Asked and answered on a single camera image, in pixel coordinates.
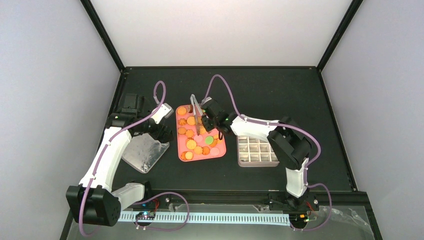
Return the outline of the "metal serving tongs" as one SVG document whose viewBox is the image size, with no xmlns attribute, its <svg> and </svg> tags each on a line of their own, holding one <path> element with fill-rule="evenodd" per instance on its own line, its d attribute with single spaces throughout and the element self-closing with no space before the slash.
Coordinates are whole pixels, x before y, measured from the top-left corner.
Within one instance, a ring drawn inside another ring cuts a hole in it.
<svg viewBox="0 0 424 240">
<path fill-rule="evenodd" d="M 202 109 L 194 94 L 191 94 L 189 99 L 192 106 L 192 113 L 194 115 L 196 134 L 201 135 L 201 127 L 203 126 L 201 115 Z"/>
</svg>

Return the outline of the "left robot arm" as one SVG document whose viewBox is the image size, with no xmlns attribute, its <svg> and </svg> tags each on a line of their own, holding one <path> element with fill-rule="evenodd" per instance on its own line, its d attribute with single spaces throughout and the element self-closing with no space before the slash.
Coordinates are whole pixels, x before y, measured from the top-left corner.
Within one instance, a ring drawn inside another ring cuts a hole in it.
<svg viewBox="0 0 424 240">
<path fill-rule="evenodd" d="M 135 137 L 147 134 L 154 145 L 141 153 L 152 157 L 159 144 L 173 140 L 172 130 L 165 126 L 173 109 L 167 103 L 158 103 L 152 110 L 145 110 L 145 98 L 128 93 L 123 106 L 113 112 L 106 121 L 102 142 L 95 158 L 77 186 L 69 186 L 66 200 L 76 223 L 97 226 L 114 226 L 121 211 L 145 197 L 147 182 L 130 182 L 113 190 L 117 167 L 125 149 Z"/>
</svg>

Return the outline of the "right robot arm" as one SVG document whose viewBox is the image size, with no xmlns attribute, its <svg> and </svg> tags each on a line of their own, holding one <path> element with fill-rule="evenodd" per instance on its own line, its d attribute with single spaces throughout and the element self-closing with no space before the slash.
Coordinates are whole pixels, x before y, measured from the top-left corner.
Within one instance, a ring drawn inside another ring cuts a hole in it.
<svg viewBox="0 0 424 240">
<path fill-rule="evenodd" d="M 305 170 L 309 162 L 312 145 L 305 134 L 293 126 L 282 126 L 289 120 L 262 120 L 236 112 L 226 112 L 219 103 L 207 97 L 200 104 L 202 124 L 206 130 L 218 130 L 222 135 L 250 137 L 270 144 L 276 159 L 286 170 L 285 204 L 293 210 L 305 203 L 304 193 L 307 191 Z"/>
</svg>

